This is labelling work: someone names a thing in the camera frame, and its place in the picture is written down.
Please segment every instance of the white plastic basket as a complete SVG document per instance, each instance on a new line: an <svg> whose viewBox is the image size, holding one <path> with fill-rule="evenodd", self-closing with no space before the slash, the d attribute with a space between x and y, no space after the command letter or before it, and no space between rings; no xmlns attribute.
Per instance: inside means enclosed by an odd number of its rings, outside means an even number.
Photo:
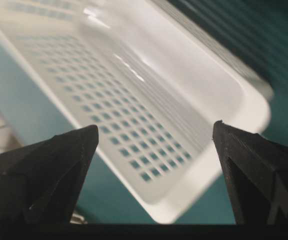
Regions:
<svg viewBox="0 0 288 240"><path fill-rule="evenodd" d="M259 132L270 118L245 76L167 4L0 0L0 43L76 128L98 125L97 152L159 223L220 174L215 121Z"/></svg>

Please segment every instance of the square hole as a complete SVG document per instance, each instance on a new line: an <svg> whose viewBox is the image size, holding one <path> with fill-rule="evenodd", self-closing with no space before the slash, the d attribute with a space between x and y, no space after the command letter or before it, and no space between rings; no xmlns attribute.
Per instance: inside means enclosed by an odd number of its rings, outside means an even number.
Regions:
<svg viewBox="0 0 288 240"><path fill-rule="evenodd" d="M69 80L71 80L72 82L75 82L75 81L76 81L76 78L73 77L73 76L71 76L71 75L67 75L67 78L68 78Z"/></svg>
<svg viewBox="0 0 288 240"><path fill-rule="evenodd" d="M191 159L191 155L188 153L188 152L183 152L184 156L187 158L187 159Z"/></svg>
<svg viewBox="0 0 288 240"><path fill-rule="evenodd" d="M155 161L159 159L159 157L154 152L151 152L149 155Z"/></svg>
<svg viewBox="0 0 288 240"><path fill-rule="evenodd" d="M60 69L62 72L65 72L65 73L68 72L68 70L67 70L65 67L59 67L59 69Z"/></svg>
<svg viewBox="0 0 288 240"><path fill-rule="evenodd" d="M109 114L107 114L106 112L102 113L103 118L105 118L106 120L110 120L112 119L111 116Z"/></svg>
<svg viewBox="0 0 288 240"><path fill-rule="evenodd" d="M73 96L73 99L75 101L77 101L77 102L81 102L82 101L82 98L80 96L77 96L77 95Z"/></svg>
<svg viewBox="0 0 288 240"><path fill-rule="evenodd" d="M144 163L145 165L147 165L147 164L150 163L150 161L148 160L148 158L147 158L146 156L141 156L139 159L140 159L140 160L142 161L142 163Z"/></svg>
<svg viewBox="0 0 288 240"><path fill-rule="evenodd" d="M157 126L159 129L163 129L163 126L162 126L160 123L156 123L156 126Z"/></svg>
<svg viewBox="0 0 288 240"><path fill-rule="evenodd" d="M127 114L127 115L130 114L130 112L129 112L127 109L125 109L125 108L122 108L121 111L122 111L123 113Z"/></svg>
<svg viewBox="0 0 288 240"><path fill-rule="evenodd" d="M138 112L137 108L136 108L136 107L134 107L134 106L131 106L131 107L130 107L130 109L131 109L133 112L135 112L135 113L137 113L137 112Z"/></svg>
<svg viewBox="0 0 288 240"><path fill-rule="evenodd" d="M120 137L126 142L130 140L129 136L127 136L126 134L121 134Z"/></svg>
<svg viewBox="0 0 288 240"><path fill-rule="evenodd" d="M95 88L95 86L92 84L92 83L86 83L86 85L90 88L90 89L94 89Z"/></svg>
<svg viewBox="0 0 288 240"><path fill-rule="evenodd" d="M130 149L132 149L132 151L133 151L134 153L138 153L138 152L140 151L140 149L139 149L137 146L135 146L135 145L131 145L131 146L130 146Z"/></svg>
<svg viewBox="0 0 288 240"><path fill-rule="evenodd" d="M157 139L158 139L160 142L164 142L164 141L165 141L164 137L162 137L161 135L158 135L158 136L157 136Z"/></svg>
<svg viewBox="0 0 288 240"><path fill-rule="evenodd" d="M137 161L133 160L130 162L130 164L132 165L133 168L135 169L139 169L141 166L138 164Z"/></svg>
<svg viewBox="0 0 288 240"><path fill-rule="evenodd" d="M127 151L125 148L120 149L119 152L120 152L124 157L130 156L129 151Z"/></svg>
<svg viewBox="0 0 288 240"><path fill-rule="evenodd" d="M98 97L100 97L100 98L103 97L103 94L100 93L99 91L96 91L96 92L95 92L95 95L98 96Z"/></svg>
<svg viewBox="0 0 288 240"><path fill-rule="evenodd" d="M60 83L63 83L65 82L63 78L61 78L60 76L57 76L56 77L56 81L60 82Z"/></svg>
<svg viewBox="0 0 288 240"><path fill-rule="evenodd" d="M159 165L159 167L164 171L164 172L168 172L169 168L165 165L165 164L161 164Z"/></svg>
<svg viewBox="0 0 288 240"><path fill-rule="evenodd" d="M75 87L78 88L79 90L84 90L85 88L82 85L75 84Z"/></svg>
<svg viewBox="0 0 288 240"><path fill-rule="evenodd" d="M134 138L138 138L138 137L140 136L136 131L131 131L130 134L131 134Z"/></svg>
<svg viewBox="0 0 288 240"><path fill-rule="evenodd" d="M97 77L96 77L94 74L92 74L92 73L88 73L87 75L88 75L92 80L97 78Z"/></svg>
<svg viewBox="0 0 288 240"><path fill-rule="evenodd" d="M144 135L147 135L147 134L148 134L148 131L146 131L144 128L140 128L139 130L140 130L140 132L141 132L142 134L144 134Z"/></svg>
<svg viewBox="0 0 288 240"><path fill-rule="evenodd" d="M85 93L84 96L85 96L87 99L94 99L89 93Z"/></svg>
<svg viewBox="0 0 288 240"><path fill-rule="evenodd" d="M181 149L182 146L176 141L174 142L174 146L177 148L177 149Z"/></svg>
<svg viewBox="0 0 288 240"><path fill-rule="evenodd" d="M121 130L121 127L119 125L117 125L116 123L112 123L111 126L115 130Z"/></svg>
<svg viewBox="0 0 288 240"><path fill-rule="evenodd" d="M147 122L147 119L144 116L139 116L139 119L141 119L143 122Z"/></svg>
<svg viewBox="0 0 288 240"><path fill-rule="evenodd" d="M118 111L113 111L114 116L121 117L122 115Z"/></svg>
<svg viewBox="0 0 288 240"><path fill-rule="evenodd" d="M121 94L121 92L118 89L113 90L116 94Z"/></svg>
<svg viewBox="0 0 288 240"><path fill-rule="evenodd" d="M70 69L72 69L73 71L78 71L78 69L76 67L74 67L74 66L70 66Z"/></svg>
<svg viewBox="0 0 288 240"><path fill-rule="evenodd" d="M113 84L110 81L105 81L105 83L109 86L113 86Z"/></svg>
<svg viewBox="0 0 288 240"><path fill-rule="evenodd" d="M96 109L102 109L102 106L99 105L98 103L94 103L93 106L94 106L94 108L96 108Z"/></svg>
<svg viewBox="0 0 288 240"><path fill-rule="evenodd" d="M139 104L138 107L139 107L140 109L144 110L144 111L146 110L146 108L145 108L143 105L141 105L141 104Z"/></svg>
<svg viewBox="0 0 288 240"><path fill-rule="evenodd" d="M110 91L108 91L108 90L105 90L104 91L107 95L109 95L109 96L113 96L113 94L110 92Z"/></svg>
<svg viewBox="0 0 288 240"><path fill-rule="evenodd" d="M168 145L166 148L167 148L167 150L170 151L171 153L174 153L174 148L172 148L170 145Z"/></svg>
<svg viewBox="0 0 288 240"><path fill-rule="evenodd" d="M106 126L100 126L99 129L105 134L108 134L111 132Z"/></svg>
<svg viewBox="0 0 288 240"><path fill-rule="evenodd" d="M168 139L172 139L172 138L173 138L172 135L171 135L169 132L166 132L166 133L165 133L165 136L166 136Z"/></svg>
<svg viewBox="0 0 288 240"><path fill-rule="evenodd" d="M125 98L125 97L122 97L122 100L123 100L123 102L125 102L125 103L129 103L130 101L127 99L127 98Z"/></svg>
<svg viewBox="0 0 288 240"><path fill-rule="evenodd" d="M124 127L129 128L131 125L127 121L122 121Z"/></svg>
<svg viewBox="0 0 288 240"><path fill-rule="evenodd" d="M86 66L83 66L83 65L79 65L79 67L80 67L81 69L85 70L85 71L87 71L87 70L88 70L88 68L87 68Z"/></svg>
<svg viewBox="0 0 288 240"><path fill-rule="evenodd" d="M141 173L140 176L143 178L145 182L152 180L151 177L146 172Z"/></svg>
<svg viewBox="0 0 288 240"><path fill-rule="evenodd" d="M140 144L141 147L144 148L144 149L149 148L149 145L147 145L146 142L141 141L139 144Z"/></svg>
<svg viewBox="0 0 288 240"><path fill-rule="evenodd" d="M156 129L155 129L152 125L149 125L148 128L149 128L149 130L151 130L153 133L156 132Z"/></svg>
<svg viewBox="0 0 288 240"><path fill-rule="evenodd" d="M101 83L101 82L96 82L96 84L98 85L98 86L100 86L100 87L104 87L104 84L103 83Z"/></svg>
<svg viewBox="0 0 288 240"><path fill-rule="evenodd" d="M180 163L180 164L184 164L184 159L180 156L176 157L176 160Z"/></svg>
<svg viewBox="0 0 288 240"><path fill-rule="evenodd" d="M148 116L150 119L152 119L152 120L154 119L153 115L150 114L150 113L148 113L147 116Z"/></svg>
<svg viewBox="0 0 288 240"><path fill-rule="evenodd" d="M168 164L169 164L172 168L177 168L177 167L178 167L173 160L168 160Z"/></svg>
<svg viewBox="0 0 288 240"><path fill-rule="evenodd" d="M48 71L49 73L56 73L56 72L57 72L54 68L51 68L51 67L48 67L48 68L47 68L47 71Z"/></svg>
<svg viewBox="0 0 288 240"><path fill-rule="evenodd" d="M78 59L78 58L72 58L73 59L73 61L75 61L75 62L77 62L77 63L80 63L81 61Z"/></svg>
<svg viewBox="0 0 288 240"><path fill-rule="evenodd" d="M163 149L158 150L159 154L161 154L163 157L166 156L166 152Z"/></svg>
<svg viewBox="0 0 288 240"><path fill-rule="evenodd" d="M153 139L153 138L149 138L148 141L152 144L152 145L156 145L157 142Z"/></svg>
<svg viewBox="0 0 288 240"><path fill-rule="evenodd" d="M108 101L104 101L103 104L106 106L106 107L112 107L112 104L110 104Z"/></svg>
<svg viewBox="0 0 288 240"><path fill-rule="evenodd" d="M68 92L73 92L73 88L71 88L70 86L65 86L64 88Z"/></svg>
<svg viewBox="0 0 288 240"><path fill-rule="evenodd" d="M90 107L87 106L87 105L83 105L82 108L83 108L83 110L84 110L85 112L91 112L91 111L92 111L92 110L90 109Z"/></svg>
<svg viewBox="0 0 288 240"><path fill-rule="evenodd" d="M139 121L137 121L135 118L131 118L130 121L131 121L133 124L139 124Z"/></svg>
<svg viewBox="0 0 288 240"><path fill-rule="evenodd" d="M116 105L121 105L121 102L119 101L119 100L117 100L117 99L113 99L113 102L116 104Z"/></svg>
<svg viewBox="0 0 288 240"><path fill-rule="evenodd" d="M129 93L129 90L127 90L125 87L122 88L122 90L125 92L125 93Z"/></svg>
<svg viewBox="0 0 288 240"><path fill-rule="evenodd" d="M101 122L101 119L98 116L94 115L94 116L91 116L90 118L96 123L100 123Z"/></svg>
<svg viewBox="0 0 288 240"><path fill-rule="evenodd" d="M159 177L161 175L161 173L156 168L152 168L150 171L155 177Z"/></svg>
<svg viewBox="0 0 288 240"><path fill-rule="evenodd" d="M114 144L114 145L120 144L120 141L119 141L116 137L114 137L114 136L110 138L110 141L111 141L112 144Z"/></svg>

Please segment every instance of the basket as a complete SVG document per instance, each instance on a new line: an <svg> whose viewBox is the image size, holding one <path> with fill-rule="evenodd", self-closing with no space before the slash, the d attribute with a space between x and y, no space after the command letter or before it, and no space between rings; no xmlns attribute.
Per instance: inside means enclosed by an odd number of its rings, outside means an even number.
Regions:
<svg viewBox="0 0 288 240"><path fill-rule="evenodd" d="M0 0L0 43L75 128L98 126L101 158L167 224L221 173L213 123L259 132L270 109L155 2Z"/></svg>

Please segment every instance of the grid pattern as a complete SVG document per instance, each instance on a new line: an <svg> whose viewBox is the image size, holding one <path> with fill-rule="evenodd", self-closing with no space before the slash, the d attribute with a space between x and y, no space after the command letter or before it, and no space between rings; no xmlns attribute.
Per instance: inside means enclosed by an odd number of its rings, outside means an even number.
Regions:
<svg viewBox="0 0 288 240"><path fill-rule="evenodd" d="M192 160L123 80L78 38L19 35L17 40L88 116L89 124L98 126L104 144L116 149L144 182L169 175Z"/></svg>
<svg viewBox="0 0 288 240"><path fill-rule="evenodd" d="M9 1L6 8L12 11L48 17L62 21L72 21L76 1L67 0L22 0Z"/></svg>

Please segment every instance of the plastic surface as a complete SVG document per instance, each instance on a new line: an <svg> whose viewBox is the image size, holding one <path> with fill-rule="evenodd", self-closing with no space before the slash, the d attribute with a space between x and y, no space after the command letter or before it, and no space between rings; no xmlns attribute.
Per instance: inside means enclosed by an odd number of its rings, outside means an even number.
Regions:
<svg viewBox="0 0 288 240"><path fill-rule="evenodd" d="M0 43L76 128L98 125L97 152L159 223L221 172L215 121L258 132L270 117L247 81L150 1L1 0Z"/></svg>

